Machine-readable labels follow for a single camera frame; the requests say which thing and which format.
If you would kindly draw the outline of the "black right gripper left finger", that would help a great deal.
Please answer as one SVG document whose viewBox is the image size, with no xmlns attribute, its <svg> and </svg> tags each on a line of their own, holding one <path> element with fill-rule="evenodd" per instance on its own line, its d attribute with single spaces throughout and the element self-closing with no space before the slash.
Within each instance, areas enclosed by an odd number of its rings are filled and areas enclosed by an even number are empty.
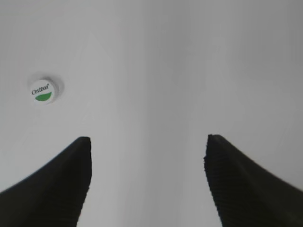
<svg viewBox="0 0 303 227">
<path fill-rule="evenodd" d="M 75 227 L 91 182 L 91 140 L 79 137 L 0 193 L 2 227 Z"/>
</svg>

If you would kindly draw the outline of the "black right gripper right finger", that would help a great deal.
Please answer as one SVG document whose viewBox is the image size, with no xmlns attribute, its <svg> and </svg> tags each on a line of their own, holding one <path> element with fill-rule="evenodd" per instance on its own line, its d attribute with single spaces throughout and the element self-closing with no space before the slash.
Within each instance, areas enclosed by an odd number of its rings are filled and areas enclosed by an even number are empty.
<svg viewBox="0 0 303 227">
<path fill-rule="evenodd" d="M 224 227 L 301 227 L 303 192 L 221 135 L 207 136 L 204 169 Z"/>
</svg>

